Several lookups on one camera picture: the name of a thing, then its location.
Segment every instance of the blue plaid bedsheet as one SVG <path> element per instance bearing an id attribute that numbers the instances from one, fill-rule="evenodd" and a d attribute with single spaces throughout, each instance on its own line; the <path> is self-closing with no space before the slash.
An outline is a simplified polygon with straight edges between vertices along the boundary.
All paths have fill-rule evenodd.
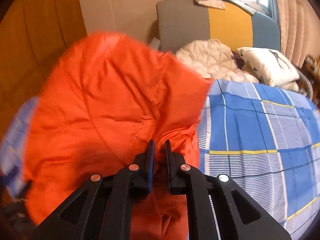
<path id="1" fill-rule="evenodd" d="M 317 107 L 294 92 L 217 80 L 198 136 L 201 171 L 229 175 L 299 239 L 319 211 Z"/>

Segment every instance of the orange jacket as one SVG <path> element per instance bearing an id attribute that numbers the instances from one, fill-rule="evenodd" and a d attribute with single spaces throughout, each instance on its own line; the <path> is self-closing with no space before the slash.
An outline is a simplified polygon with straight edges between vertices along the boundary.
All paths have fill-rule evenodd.
<path id="1" fill-rule="evenodd" d="M 160 149 L 169 139 L 199 165 L 196 127 L 211 82 L 123 34 L 76 43 L 49 77 L 31 124 L 24 163 L 31 219 L 41 223 L 92 174 L 117 173 L 154 139 L 154 189 L 133 205 L 131 239 L 186 239 L 186 199 L 167 193 Z"/>

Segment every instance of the multicolored headboard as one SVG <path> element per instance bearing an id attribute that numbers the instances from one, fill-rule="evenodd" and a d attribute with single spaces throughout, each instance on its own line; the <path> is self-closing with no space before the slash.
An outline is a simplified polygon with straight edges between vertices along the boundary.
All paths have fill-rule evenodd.
<path id="1" fill-rule="evenodd" d="M 216 38 L 235 51 L 239 47 L 280 50 L 278 24 L 256 12 L 250 16 L 241 8 L 225 3 L 220 10 L 196 5 L 193 0 L 157 3 L 162 51 L 175 53 L 194 40 Z"/>

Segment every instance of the silver screw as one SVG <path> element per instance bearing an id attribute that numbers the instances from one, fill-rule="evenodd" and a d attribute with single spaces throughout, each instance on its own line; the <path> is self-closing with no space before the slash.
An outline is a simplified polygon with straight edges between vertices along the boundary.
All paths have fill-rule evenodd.
<path id="1" fill-rule="evenodd" d="M 139 166 L 137 165 L 137 164 L 131 164 L 130 166 L 129 166 L 129 170 L 130 171 L 136 171 L 136 170 L 138 170 L 139 169 Z"/>
<path id="2" fill-rule="evenodd" d="M 91 180 L 92 181 L 99 181 L 101 179 L 99 174 L 94 174 L 91 176 Z"/>
<path id="3" fill-rule="evenodd" d="M 183 165 L 181 165 L 181 167 L 180 167 L 183 171 L 190 171 L 191 170 L 191 167 L 190 167 L 190 165 L 188 165 L 188 164 L 183 164 Z"/>
<path id="4" fill-rule="evenodd" d="M 229 180 L 229 177 L 226 174 L 221 174 L 219 175 L 219 180 L 221 180 L 222 182 L 227 182 Z"/>

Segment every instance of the beige curtain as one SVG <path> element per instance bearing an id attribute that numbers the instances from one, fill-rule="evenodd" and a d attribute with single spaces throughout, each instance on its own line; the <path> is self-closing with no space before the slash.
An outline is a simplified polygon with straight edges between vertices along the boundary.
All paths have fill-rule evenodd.
<path id="1" fill-rule="evenodd" d="M 307 0 L 277 0 L 281 53 L 302 67 L 306 55 L 320 55 L 320 20 Z"/>

